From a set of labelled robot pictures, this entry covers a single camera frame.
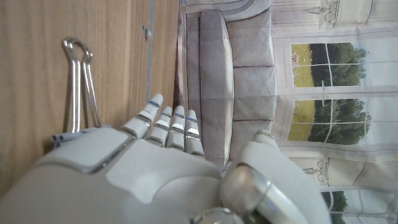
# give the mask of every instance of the sofa cushion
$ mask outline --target sofa cushion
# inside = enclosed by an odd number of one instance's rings
[[[271,66],[271,10],[240,21],[228,22],[234,67]]]
[[[200,15],[200,94],[205,157],[223,170],[232,136],[234,75],[231,44],[219,11]]]
[[[198,129],[201,133],[201,109],[200,109],[200,41],[199,41],[199,17],[187,19],[187,89],[188,107],[197,114]]]
[[[232,98],[202,100],[203,148],[206,160],[222,171],[229,158],[232,138]]]
[[[267,129],[270,121],[234,121],[229,160],[232,161],[241,148],[248,143],[260,129]]]
[[[277,99],[274,66],[234,69],[234,120],[273,120]]]

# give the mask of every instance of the grass field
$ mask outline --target grass field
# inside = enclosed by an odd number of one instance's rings
[[[296,101],[292,122],[312,123],[315,117],[315,102],[313,100]],[[312,124],[292,124],[288,141],[308,141]]]
[[[309,44],[292,44],[292,63],[294,65],[311,65]],[[295,87],[313,87],[311,67],[293,67]]]
[[[311,65],[311,50],[309,44],[292,44],[292,65],[295,87],[313,87],[310,66],[296,67],[295,65]],[[313,100],[296,101],[293,124],[290,127],[289,141],[308,141],[311,135],[312,123],[315,117],[315,102]]]

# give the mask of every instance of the window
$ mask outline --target window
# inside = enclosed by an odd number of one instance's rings
[[[294,87],[398,85],[398,37],[292,44]]]
[[[386,220],[389,211],[394,211],[394,194],[385,194],[373,190],[345,190],[322,192],[322,196],[331,213],[333,223],[346,223],[349,218],[383,218]]]
[[[292,44],[295,87],[370,85],[365,42]]]
[[[363,99],[296,101],[287,140],[364,144],[370,121]]]
[[[394,97],[295,101],[288,141],[398,144]]]

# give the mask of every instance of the white robotic hand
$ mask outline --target white robotic hand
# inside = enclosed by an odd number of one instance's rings
[[[3,196],[0,223],[330,222],[315,184],[272,136],[259,131],[221,180],[195,112],[165,107],[155,121],[162,102],[155,95],[120,131],[62,142]]]
[[[184,107],[178,106],[172,113],[171,107],[166,106],[156,123],[150,128],[162,102],[163,96],[156,94],[137,116],[122,127],[122,130],[160,147],[174,148],[204,157],[197,116],[193,110],[189,110],[185,116]]]

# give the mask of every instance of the wooden cabinet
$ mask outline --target wooden cabinet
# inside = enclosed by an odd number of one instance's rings
[[[153,19],[150,95],[172,105],[178,1],[0,1],[0,196],[65,131],[68,61],[61,41],[74,36],[94,53],[93,83],[103,124],[118,128],[146,103]]]

